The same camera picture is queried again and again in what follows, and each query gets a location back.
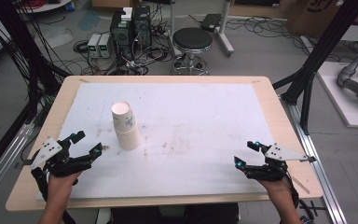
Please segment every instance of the stacked paper cups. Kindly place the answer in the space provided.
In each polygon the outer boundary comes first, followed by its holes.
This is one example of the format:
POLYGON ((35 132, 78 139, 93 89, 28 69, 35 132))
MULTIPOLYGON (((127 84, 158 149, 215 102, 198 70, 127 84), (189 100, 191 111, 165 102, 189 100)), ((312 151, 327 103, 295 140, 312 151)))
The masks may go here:
POLYGON ((135 116, 127 102, 112 105, 113 124, 118 143, 124 149, 135 149, 139 146, 140 137, 135 116))

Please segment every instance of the wooden table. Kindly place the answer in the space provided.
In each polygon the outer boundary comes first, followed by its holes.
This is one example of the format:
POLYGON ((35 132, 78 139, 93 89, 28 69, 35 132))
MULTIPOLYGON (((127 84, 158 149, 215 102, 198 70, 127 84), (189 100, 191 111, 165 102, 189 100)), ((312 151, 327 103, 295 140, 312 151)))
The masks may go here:
MULTIPOLYGON (((287 118, 275 90, 266 77, 174 77, 174 76, 145 76, 145 77, 68 77, 48 114, 48 117, 35 140, 29 159, 38 150, 48 136, 55 139, 65 121, 66 114, 76 97, 77 89, 81 83, 244 83, 252 84, 260 106, 264 112, 267 125, 273 139, 282 146, 303 153, 296 133, 287 118)), ((294 179, 295 187, 300 198, 319 198, 323 191, 319 181, 307 162, 289 161, 289 171, 294 179)), ((37 185, 31 176, 29 166, 24 166, 17 183, 8 200, 8 211, 41 210, 45 202, 35 198, 38 192, 37 185)), ((164 196, 147 198, 109 198, 109 199, 72 199, 70 208, 85 207, 114 207, 135 205, 163 205, 163 204, 189 204, 189 203, 222 203, 267 200, 267 193, 262 194, 225 194, 200 196, 164 196)))

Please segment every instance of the hand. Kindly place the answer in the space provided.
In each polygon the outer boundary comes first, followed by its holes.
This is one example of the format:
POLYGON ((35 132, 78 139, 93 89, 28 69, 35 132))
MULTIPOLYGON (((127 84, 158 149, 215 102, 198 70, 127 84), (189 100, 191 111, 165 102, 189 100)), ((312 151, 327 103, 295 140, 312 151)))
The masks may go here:
POLYGON ((301 223, 292 201, 292 193, 289 184, 285 179, 274 182, 257 181, 267 190, 269 199, 272 201, 281 217, 282 224, 301 223))
POLYGON ((69 196, 72 192, 72 185, 80 174, 79 172, 65 177, 50 175, 48 178, 48 201, 39 224, 61 223, 63 211, 68 205, 69 196))

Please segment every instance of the white paper cup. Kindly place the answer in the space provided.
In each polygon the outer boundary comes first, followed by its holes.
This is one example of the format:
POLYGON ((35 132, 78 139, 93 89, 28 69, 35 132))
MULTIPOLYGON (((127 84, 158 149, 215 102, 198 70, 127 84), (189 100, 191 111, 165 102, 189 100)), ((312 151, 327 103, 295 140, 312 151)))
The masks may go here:
POLYGON ((130 132, 136 126, 136 119, 127 102, 117 102, 112 105, 112 116, 115 130, 120 133, 130 132))
POLYGON ((138 127, 135 127, 126 133, 116 131, 118 143, 123 149, 131 150, 139 146, 141 138, 139 136, 138 127))

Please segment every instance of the black stool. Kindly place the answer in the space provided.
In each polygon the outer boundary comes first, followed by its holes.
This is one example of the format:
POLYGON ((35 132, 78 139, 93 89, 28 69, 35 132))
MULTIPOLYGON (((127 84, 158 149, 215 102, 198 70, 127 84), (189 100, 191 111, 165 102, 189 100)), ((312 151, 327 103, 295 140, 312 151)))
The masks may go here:
POLYGON ((188 75, 192 75, 195 70, 199 76, 209 74, 205 60, 194 54, 205 52, 211 47, 212 37, 210 34, 200 28, 184 28, 173 34, 172 43, 183 55, 173 62, 171 73, 182 75, 185 71, 188 75))

